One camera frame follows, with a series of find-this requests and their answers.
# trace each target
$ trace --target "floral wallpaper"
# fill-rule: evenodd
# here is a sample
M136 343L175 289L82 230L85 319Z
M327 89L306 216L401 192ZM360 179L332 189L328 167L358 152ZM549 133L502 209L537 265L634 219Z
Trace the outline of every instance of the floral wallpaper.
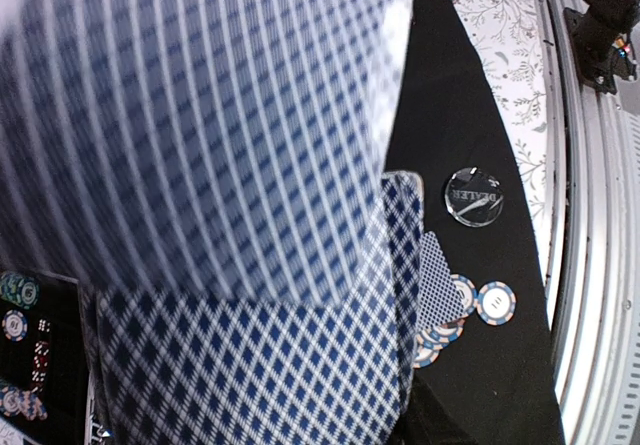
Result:
M540 257L545 220L547 106L535 0L452 0L482 61L516 157Z

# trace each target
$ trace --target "white floral fabric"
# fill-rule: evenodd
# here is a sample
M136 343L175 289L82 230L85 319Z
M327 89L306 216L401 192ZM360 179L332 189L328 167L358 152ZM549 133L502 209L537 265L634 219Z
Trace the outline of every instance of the white floral fabric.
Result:
M522 177L538 253L546 257L547 104L535 0L452 1L500 110Z

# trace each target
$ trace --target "black mechanical device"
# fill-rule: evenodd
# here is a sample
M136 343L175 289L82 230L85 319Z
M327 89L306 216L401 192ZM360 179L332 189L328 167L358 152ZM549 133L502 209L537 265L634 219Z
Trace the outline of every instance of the black mechanical device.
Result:
M630 34L640 21L640 0L584 1L585 14L564 10L578 78L599 92L616 93L614 75L638 77Z

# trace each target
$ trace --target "black tablecloth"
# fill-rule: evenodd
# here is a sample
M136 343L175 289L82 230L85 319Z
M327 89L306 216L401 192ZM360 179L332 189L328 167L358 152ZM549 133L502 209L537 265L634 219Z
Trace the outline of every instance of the black tablecloth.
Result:
M502 215L480 229L456 222L443 200L449 177L470 166L498 178L505 193ZM425 229L437 233L453 273L478 288L503 281L517 296L508 324L492 327L470 317L462 337L432 366L416 371L410 411L399 423L405 443L469 443L464 432L481 445L563 443L544 289L520 175L480 59L451 0L414 0L387 169L422 175ZM424 398L431 393L442 410ZM441 434L429 420L417 420L419 414L442 421L448 415L462 429L459 441L430 442L427 436Z

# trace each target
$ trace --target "checkered pattern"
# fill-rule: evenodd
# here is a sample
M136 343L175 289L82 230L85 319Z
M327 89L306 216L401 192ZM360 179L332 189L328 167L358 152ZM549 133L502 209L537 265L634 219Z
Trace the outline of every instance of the checkered pattern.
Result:
M389 233L389 250L393 260L393 281L398 302L398 363L400 403L409 404L408 390L413 380L415 326L418 285L420 281L420 237L423 228L422 181L414 173L385 173L382 178L384 205Z
M0 44L0 259L103 288L342 303L410 4L25 0Z
M381 202L371 217L339 307L98 292L92 368L118 443L385 443L406 311L389 313L400 302Z
M418 330L452 322L464 315L460 296L436 234L420 239L420 292Z

